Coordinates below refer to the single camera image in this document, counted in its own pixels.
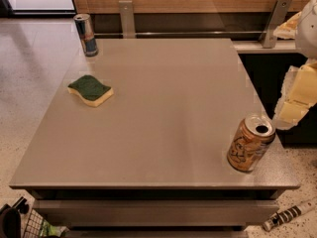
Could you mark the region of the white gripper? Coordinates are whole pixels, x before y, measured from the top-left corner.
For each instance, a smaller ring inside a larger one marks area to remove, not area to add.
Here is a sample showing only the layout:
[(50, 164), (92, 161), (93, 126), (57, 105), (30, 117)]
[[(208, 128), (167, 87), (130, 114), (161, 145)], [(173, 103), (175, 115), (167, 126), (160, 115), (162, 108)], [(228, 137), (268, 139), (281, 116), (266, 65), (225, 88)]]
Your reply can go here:
[(279, 25), (273, 35), (284, 40), (295, 38), (297, 50), (309, 59), (301, 67), (289, 68), (274, 109), (275, 128), (289, 130), (317, 103), (317, 0), (310, 0), (301, 13)]

